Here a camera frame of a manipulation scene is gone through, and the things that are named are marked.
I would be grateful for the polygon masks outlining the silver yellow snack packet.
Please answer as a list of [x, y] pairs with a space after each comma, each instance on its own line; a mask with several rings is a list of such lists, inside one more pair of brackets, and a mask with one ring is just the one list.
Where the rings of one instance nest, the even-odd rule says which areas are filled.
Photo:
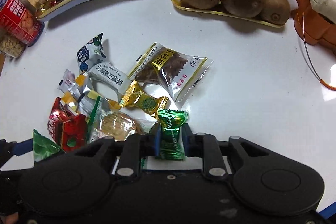
[[70, 110], [89, 117], [97, 115], [101, 108], [106, 111], [121, 109], [118, 102], [105, 98], [94, 90], [88, 73], [84, 72], [75, 79], [74, 86], [62, 96], [63, 103]]

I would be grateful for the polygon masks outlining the yellow fruit tray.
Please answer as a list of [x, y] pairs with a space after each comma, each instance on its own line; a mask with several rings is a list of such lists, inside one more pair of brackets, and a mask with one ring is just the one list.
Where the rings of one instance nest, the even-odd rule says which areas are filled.
[[187, 11], [187, 12], [196, 12], [199, 14], [210, 14], [210, 15], [218, 15], [218, 16], [226, 16], [229, 18], [235, 18], [235, 19], [242, 19], [246, 20], [249, 22], [254, 22], [257, 24], [262, 24], [264, 26], [272, 27], [272, 28], [283, 28], [285, 24], [273, 24], [270, 22], [267, 22], [265, 20], [262, 20], [261, 16], [258, 15], [254, 18], [243, 18], [240, 16], [235, 16], [227, 12], [227, 10], [224, 8], [224, 6], [219, 2], [216, 6], [214, 6], [210, 10], [202, 10], [202, 9], [196, 9], [193, 7], [189, 7], [188, 5], [184, 4], [181, 0], [171, 0], [173, 6], [182, 11]]

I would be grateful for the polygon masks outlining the right end kiwi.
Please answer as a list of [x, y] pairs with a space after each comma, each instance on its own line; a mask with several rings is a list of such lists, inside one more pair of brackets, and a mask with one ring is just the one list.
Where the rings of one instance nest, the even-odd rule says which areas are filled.
[[260, 13], [262, 20], [283, 25], [290, 16], [290, 5], [287, 0], [262, 0], [263, 10]]

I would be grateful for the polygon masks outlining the gold foil candy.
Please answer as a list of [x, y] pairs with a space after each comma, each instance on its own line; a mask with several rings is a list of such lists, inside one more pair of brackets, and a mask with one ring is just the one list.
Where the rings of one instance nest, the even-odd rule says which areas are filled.
[[147, 94], [136, 80], [133, 80], [120, 100], [119, 105], [124, 108], [137, 107], [157, 119], [158, 112], [165, 110], [168, 103], [169, 98], [167, 96], [153, 97]]

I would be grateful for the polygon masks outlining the red biscuit can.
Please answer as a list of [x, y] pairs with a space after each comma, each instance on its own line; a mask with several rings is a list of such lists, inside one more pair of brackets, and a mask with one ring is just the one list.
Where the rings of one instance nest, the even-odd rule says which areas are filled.
[[1, 27], [32, 47], [41, 37], [45, 24], [38, 21], [19, 0], [1, 0]]

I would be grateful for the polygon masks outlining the white hawthorn bar packet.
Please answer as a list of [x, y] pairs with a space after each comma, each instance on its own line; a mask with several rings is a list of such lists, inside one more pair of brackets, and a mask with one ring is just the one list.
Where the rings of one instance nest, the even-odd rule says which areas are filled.
[[58, 89], [63, 93], [68, 92], [75, 84], [75, 75], [68, 69], [65, 70], [62, 80], [58, 85]]

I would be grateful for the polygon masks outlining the blue white snack packet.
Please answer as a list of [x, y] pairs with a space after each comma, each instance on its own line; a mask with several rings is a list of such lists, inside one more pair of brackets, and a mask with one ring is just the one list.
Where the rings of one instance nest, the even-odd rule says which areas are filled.
[[106, 60], [102, 46], [103, 33], [92, 38], [76, 53], [77, 64], [80, 72], [87, 72], [93, 66]]

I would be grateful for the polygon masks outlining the red hawthorn snack packet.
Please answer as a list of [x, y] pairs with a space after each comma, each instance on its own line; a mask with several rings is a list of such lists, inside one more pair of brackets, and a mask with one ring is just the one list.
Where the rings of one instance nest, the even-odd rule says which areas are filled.
[[70, 112], [57, 97], [49, 114], [47, 129], [52, 139], [65, 152], [71, 152], [86, 144], [86, 116]]

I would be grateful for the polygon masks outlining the cookie in clear wrapper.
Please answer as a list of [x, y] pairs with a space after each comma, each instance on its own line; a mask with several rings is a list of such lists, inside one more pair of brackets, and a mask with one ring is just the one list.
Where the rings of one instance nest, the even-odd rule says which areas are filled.
[[86, 142], [92, 143], [102, 138], [113, 138], [125, 141], [130, 135], [146, 135], [153, 132], [158, 121], [156, 119], [136, 119], [114, 109], [109, 101], [98, 96], [88, 121]]

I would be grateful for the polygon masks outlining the glass jar of nuts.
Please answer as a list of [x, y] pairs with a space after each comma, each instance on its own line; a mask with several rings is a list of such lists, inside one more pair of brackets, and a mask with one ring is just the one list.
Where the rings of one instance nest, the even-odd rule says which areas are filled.
[[0, 50], [5, 55], [13, 58], [18, 58], [22, 55], [26, 45], [18, 40], [15, 36], [6, 33], [1, 36]]

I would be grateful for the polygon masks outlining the green white snack packet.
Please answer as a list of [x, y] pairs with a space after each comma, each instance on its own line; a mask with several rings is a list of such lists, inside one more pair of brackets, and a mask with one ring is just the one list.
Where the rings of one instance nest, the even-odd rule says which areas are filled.
[[53, 155], [62, 155], [64, 151], [56, 142], [50, 138], [41, 135], [36, 129], [33, 129], [33, 157], [34, 162], [40, 162]]

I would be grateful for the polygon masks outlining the white sesame crisp packet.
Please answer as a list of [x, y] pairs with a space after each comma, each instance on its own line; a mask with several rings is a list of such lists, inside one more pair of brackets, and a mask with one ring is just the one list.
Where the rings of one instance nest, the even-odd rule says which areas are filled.
[[108, 85], [117, 93], [118, 102], [131, 85], [131, 80], [121, 70], [115, 68], [109, 61], [94, 65], [89, 71], [90, 78]]

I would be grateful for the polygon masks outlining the brown dried fruit packet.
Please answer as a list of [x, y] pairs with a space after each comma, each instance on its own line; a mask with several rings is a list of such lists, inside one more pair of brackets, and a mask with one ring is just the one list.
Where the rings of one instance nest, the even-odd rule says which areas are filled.
[[185, 55], [153, 43], [136, 60], [128, 77], [163, 87], [175, 103], [183, 105], [213, 62], [208, 57]]

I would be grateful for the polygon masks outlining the green foil candy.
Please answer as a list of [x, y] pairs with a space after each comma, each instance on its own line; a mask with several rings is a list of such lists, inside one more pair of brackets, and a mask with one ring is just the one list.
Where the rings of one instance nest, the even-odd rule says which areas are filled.
[[158, 120], [161, 124], [159, 153], [161, 160], [181, 161], [185, 158], [184, 149], [180, 145], [180, 129], [189, 118], [188, 111], [159, 110]]

